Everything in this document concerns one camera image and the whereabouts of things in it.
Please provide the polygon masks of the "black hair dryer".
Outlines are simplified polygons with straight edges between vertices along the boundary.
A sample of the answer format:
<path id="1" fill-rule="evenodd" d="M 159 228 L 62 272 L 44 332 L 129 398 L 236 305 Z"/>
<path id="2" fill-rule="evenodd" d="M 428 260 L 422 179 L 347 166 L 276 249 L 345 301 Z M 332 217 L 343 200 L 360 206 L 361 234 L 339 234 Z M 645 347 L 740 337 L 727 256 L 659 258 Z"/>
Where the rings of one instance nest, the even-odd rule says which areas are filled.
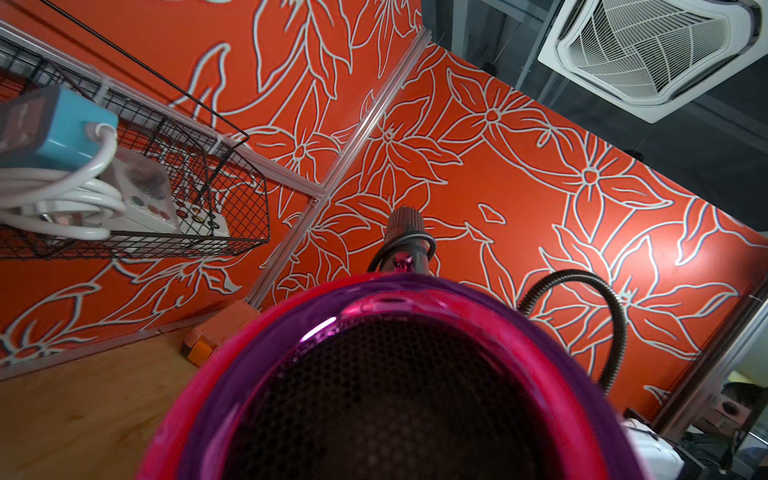
<path id="1" fill-rule="evenodd" d="M 599 276 L 545 275 L 516 307 L 430 274 L 410 207 L 367 271 L 281 303 L 225 343 L 169 410 L 141 479 L 645 479 L 607 401 L 627 315 Z M 577 282 L 607 303 L 597 380 L 530 321 Z"/>

